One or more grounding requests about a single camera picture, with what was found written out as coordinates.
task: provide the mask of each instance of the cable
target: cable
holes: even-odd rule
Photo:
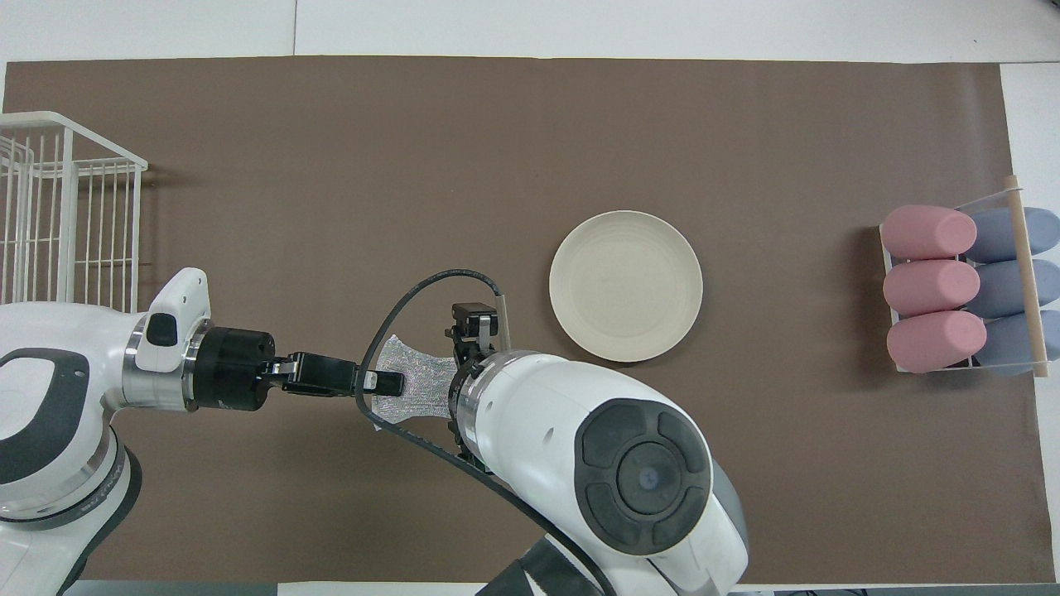
[[[406,430],[405,427],[399,424],[394,424],[379,417],[374,411],[372,411],[372,408],[365,401],[365,374],[368,371],[369,364],[375,358],[375,353],[378,351],[379,345],[383,344],[384,337],[386,337],[387,331],[389,331],[390,326],[393,323],[394,319],[398,318],[398,315],[401,313],[401,311],[405,308],[406,304],[408,304],[408,302],[413,297],[416,297],[417,294],[422,292],[428,285],[431,285],[432,283],[436,283],[438,281],[450,277],[470,277],[477,279],[482,283],[489,285],[490,290],[493,291],[494,296],[497,297],[504,296],[504,292],[500,291],[500,286],[498,286],[496,282],[494,282],[489,277],[473,269],[446,269],[444,271],[439,271],[424,279],[420,283],[413,285],[412,288],[409,290],[405,294],[405,296],[402,296],[401,300],[399,300],[398,303],[394,304],[393,309],[390,310],[390,314],[388,314],[387,317],[383,319],[383,325],[379,326],[379,330],[375,333],[375,337],[372,338],[372,343],[368,346],[368,351],[365,352],[365,357],[361,358],[360,361],[361,363],[360,366],[357,367],[357,373],[354,378],[354,383],[353,383],[353,397],[354,400],[356,400],[357,402],[357,409],[359,409],[360,413],[365,415],[366,418],[371,420],[372,423],[374,423],[379,428],[392,433],[393,435],[396,435],[398,437],[401,437],[402,439],[405,439],[406,441],[409,441],[410,443],[418,445],[428,451],[429,453],[436,455],[437,457],[440,457],[441,459],[449,462],[455,468],[467,474],[472,478],[475,478],[483,486],[485,486],[485,488],[492,490],[501,498],[510,503],[516,509],[522,511],[524,515],[526,515],[535,524],[537,524],[537,526],[544,529],[547,533],[551,534],[552,538],[554,538],[556,541],[560,542],[560,544],[564,546],[564,548],[566,548],[568,551],[570,551],[571,555],[573,555],[579,561],[581,561],[581,563],[585,565],[585,568],[588,569],[589,574],[593,575],[593,578],[596,579],[597,583],[600,584],[600,589],[603,592],[604,596],[616,596],[615,588],[611,584],[611,580],[607,579],[606,575],[604,575],[603,569],[600,568],[600,565],[598,565],[597,562],[594,561],[593,558],[589,557],[588,554],[585,553],[585,550],[581,546],[579,546],[573,540],[571,540],[570,537],[564,533],[563,530],[558,528],[555,524],[553,524],[547,518],[537,512],[537,510],[531,507],[527,502],[523,501],[517,494],[500,486],[500,484],[498,484],[496,480],[490,477],[490,475],[487,474],[485,472],[478,470],[474,466],[453,455],[452,453],[442,449],[441,446],[417,435],[416,433]]]

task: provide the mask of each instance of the round plate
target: round plate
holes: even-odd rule
[[[579,346],[611,361],[639,362],[673,348],[692,328],[703,274],[673,226],[639,211],[611,211],[563,241],[548,293]]]

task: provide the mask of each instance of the brown mat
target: brown mat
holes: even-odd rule
[[[12,64],[53,109],[146,157],[143,292],[210,275],[215,319],[359,360],[435,270],[508,291],[522,348],[598,362],[551,313],[565,234],[613,209],[681,229],[700,319],[624,371],[702,425],[750,528],[746,582],[1052,581],[1028,376],[896,373],[874,226],[1010,173],[999,69],[300,57]],[[447,352],[453,301],[396,326]],[[484,581],[540,530],[348,401],[127,411],[140,503],[88,578]],[[414,426],[448,444],[440,421]]]

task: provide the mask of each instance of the white tile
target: white tile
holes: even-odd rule
[[[2,0],[0,23],[0,63],[287,55],[295,0]]]
[[[1060,59],[1044,0],[299,0],[297,54]]]
[[[1002,65],[1002,88],[1012,151],[1012,171],[1024,201],[1060,213],[1060,64]],[[1060,248],[1040,257],[1060,263]],[[1058,310],[1054,302],[1046,306]],[[1053,557],[1060,569],[1060,364],[1049,379],[1035,380],[1045,496],[1053,522]]]

